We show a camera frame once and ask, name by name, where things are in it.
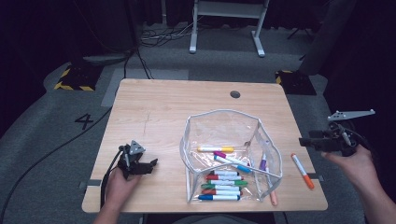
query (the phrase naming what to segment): white desk frame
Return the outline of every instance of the white desk frame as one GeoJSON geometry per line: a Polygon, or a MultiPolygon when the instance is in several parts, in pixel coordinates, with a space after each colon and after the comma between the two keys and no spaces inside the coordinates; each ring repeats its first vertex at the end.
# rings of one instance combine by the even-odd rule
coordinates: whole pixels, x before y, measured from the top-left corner
{"type": "Polygon", "coordinates": [[[259,39],[262,23],[267,12],[269,0],[264,0],[263,4],[240,4],[240,3],[224,3],[224,2],[206,2],[195,0],[193,13],[193,26],[190,43],[190,53],[197,51],[197,22],[198,15],[203,16],[222,16],[222,17],[238,17],[259,19],[256,31],[252,31],[251,35],[256,45],[257,52],[260,57],[265,56],[262,42],[259,39]]]}

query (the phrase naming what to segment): transparent bag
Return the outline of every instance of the transparent bag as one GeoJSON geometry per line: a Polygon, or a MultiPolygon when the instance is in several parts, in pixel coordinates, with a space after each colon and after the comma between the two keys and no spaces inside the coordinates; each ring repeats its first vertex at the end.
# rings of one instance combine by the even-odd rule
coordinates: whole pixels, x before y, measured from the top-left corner
{"type": "MultiPolygon", "coordinates": [[[[203,195],[208,193],[207,189],[213,189],[214,182],[217,182],[213,181],[214,172],[238,172],[242,176],[238,177],[243,178],[242,182],[234,181],[232,184],[240,189],[237,200],[262,202],[265,196],[277,188],[282,179],[280,153],[262,122],[239,111],[220,109],[190,116],[179,150],[186,165],[188,203],[206,199],[203,195]]],[[[219,184],[215,183],[215,188],[222,189],[229,183],[220,181],[219,184]]]]}

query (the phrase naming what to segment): person's left hand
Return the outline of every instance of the person's left hand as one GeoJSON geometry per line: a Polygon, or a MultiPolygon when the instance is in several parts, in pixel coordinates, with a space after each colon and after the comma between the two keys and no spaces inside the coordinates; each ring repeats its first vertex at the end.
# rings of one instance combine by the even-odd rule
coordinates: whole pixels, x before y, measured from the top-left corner
{"type": "Polygon", "coordinates": [[[108,178],[105,206],[120,211],[141,177],[142,175],[135,175],[132,180],[125,180],[122,170],[115,168],[108,178]]]}

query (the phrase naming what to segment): table top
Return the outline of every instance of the table top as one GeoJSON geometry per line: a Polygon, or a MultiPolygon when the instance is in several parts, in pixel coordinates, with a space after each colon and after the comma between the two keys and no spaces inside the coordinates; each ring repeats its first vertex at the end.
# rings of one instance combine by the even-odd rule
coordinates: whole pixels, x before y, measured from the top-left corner
{"type": "MultiPolygon", "coordinates": [[[[327,209],[317,179],[314,189],[305,184],[290,154],[296,153],[305,170],[315,172],[281,86],[264,83],[124,79],[120,83],[91,180],[101,180],[119,146],[135,140],[146,151],[141,162],[158,159],[152,174],[144,175],[123,212],[255,212],[309,211],[327,209]],[[231,91],[238,91],[233,98],[231,91]],[[179,143],[191,115],[217,109],[232,109],[260,118],[280,151],[283,178],[276,189],[278,205],[269,197],[263,202],[187,203],[186,170],[179,143]]],[[[100,210],[100,187],[88,186],[82,203],[87,213],[100,210]]]]}

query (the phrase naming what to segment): human arm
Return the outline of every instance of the human arm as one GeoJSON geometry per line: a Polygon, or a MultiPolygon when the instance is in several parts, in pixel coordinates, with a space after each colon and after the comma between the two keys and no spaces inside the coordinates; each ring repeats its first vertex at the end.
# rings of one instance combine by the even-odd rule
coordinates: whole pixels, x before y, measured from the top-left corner
{"type": "Polygon", "coordinates": [[[326,152],[322,152],[322,156],[334,162],[343,170],[359,193],[364,213],[370,223],[394,223],[396,220],[396,204],[379,183],[369,150],[358,145],[356,153],[349,157],[341,157],[326,152]]]}
{"type": "Polygon", "coordinates": [[[108,178],[106,202],[93,223],[117,223],[121,208],[131,195],[141,177],[141,175],[135,175],[132,180],[125,180],[122,175],[122,170],[120,168],[115,168],[108,178]]]}

